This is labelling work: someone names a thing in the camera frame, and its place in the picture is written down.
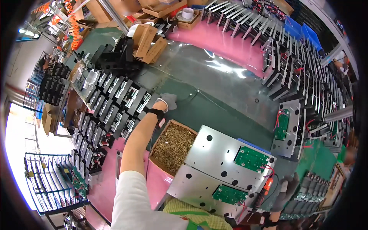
metal plate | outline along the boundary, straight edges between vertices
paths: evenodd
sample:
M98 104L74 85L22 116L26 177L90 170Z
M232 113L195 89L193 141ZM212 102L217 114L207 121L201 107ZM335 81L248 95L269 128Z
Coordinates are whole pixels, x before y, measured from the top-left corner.
M271 153L277 154L280 156L291 157L294 153L295 143L297 140L297 132L293 131L294 126L299 127L299 116L300 116L300 102L298 99L291 100L288 102L280 103L280 106L283 105L282 109L288 109L289 114L289 125L287 127L286 138L283 141L279 141L273 139L271 146Z
M263 176L270 174L271 170L264 170L263 173L258 173L235 164L234 159L241 146L247 146L269 156L270 159L273 158L274 162L268 162L267 165L270 167L274 166L276 161L274 156L205 125L201 126L184 163L229 184L237 180L236 186L243 189L246 189L248 185L252 185L252 188L249 190L259 192L266 182Z
M248 192L248 198L244 202L245 206L252 205L257 197L257 193L224 183L184 164L181 165L176 173L173 182L167 190L167 193L185 203L204 209L211 213L221 216L228 213L229 217L237 219L243 209L242 206L231 205L212 198L212 194L221 184ZM247 210L244 210L242 218L244 218L247 214Z

gray glove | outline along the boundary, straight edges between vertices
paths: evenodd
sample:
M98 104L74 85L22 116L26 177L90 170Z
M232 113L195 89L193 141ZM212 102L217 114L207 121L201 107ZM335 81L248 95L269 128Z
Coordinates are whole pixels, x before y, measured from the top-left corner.
M155 101L158 102L158 101L163 101L166 103L167 105L167 110L164 111L164 113L166 113L168 110L173 110L173 109L176 109L177 106L176 106L176 100L177 100L177 96L175 94L171 94L171 93L162 93L160 94L160 98L157 98L157 100Z
M284 186L281 188L279 195L273 203L271 212L279 212L284 209L286 202L290 200L299 184L299 176L296 172L294 177L287 175L280 180L280 184L282 185L285 181L287 181L287 188Z

cable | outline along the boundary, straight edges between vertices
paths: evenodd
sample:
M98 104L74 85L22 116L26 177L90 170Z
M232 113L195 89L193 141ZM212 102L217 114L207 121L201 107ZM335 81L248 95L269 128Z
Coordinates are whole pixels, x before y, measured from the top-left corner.
M152 149L152 137L154 133L155 133L155 130L153 131L152 136L151 136L151 144L149 145L149 152L148 152L148 157L147 157L146 185L147 185L147 175L148 175L149 154L151 153L151 149Z
M76 50L79 46L79 42L82 39L82 36L79 34L79 26L77 23L77 20L75 18L75 15L73 13L73 6L71 5L71 0L64 3L65 8L68 11L68 16L70 17L70 24L71 24L71 34L73 35L73 42L71 43L72 50Z
M268 198L270 198L274 193L275 193L275 191L276 191L276 189L277 189L277 187L279 186L279 176L275 173L275 176L277 177L277 184L276 184L276 187L275 187L275 189L273 190L273 192L271 193L271 195L269 195L263 202L262 202L262 204L264 203L264 202L266 202L266 200L268 199Z

wall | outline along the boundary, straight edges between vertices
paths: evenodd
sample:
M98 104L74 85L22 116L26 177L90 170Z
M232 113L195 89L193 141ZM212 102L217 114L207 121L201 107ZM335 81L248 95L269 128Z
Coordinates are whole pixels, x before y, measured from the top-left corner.
M52 53L53 46L54 44L44 37L31 42L15 43L7 66L6 82L24 90L42 52Z

green circuit board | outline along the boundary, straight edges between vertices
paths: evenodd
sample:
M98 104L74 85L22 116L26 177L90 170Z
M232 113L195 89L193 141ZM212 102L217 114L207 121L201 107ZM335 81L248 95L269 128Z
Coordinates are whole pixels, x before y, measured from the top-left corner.
M235 188L228 187L226 185L220 185L212 195L212 198L218 201L222 201L231 205L243 203L248 197L247 192L237 190Z
M289 124L289 110L284 109L283 112L280 110L279 113L281 113L279 115L279 123L278 125L276 124L275 131L273 132L273 137L276 140L283 141L285 140L287 126Z
M252 171L263 173L265 169L261 169L260 167L266 165L268 161L269 157L267 155L243 146L239 149L234 163Z

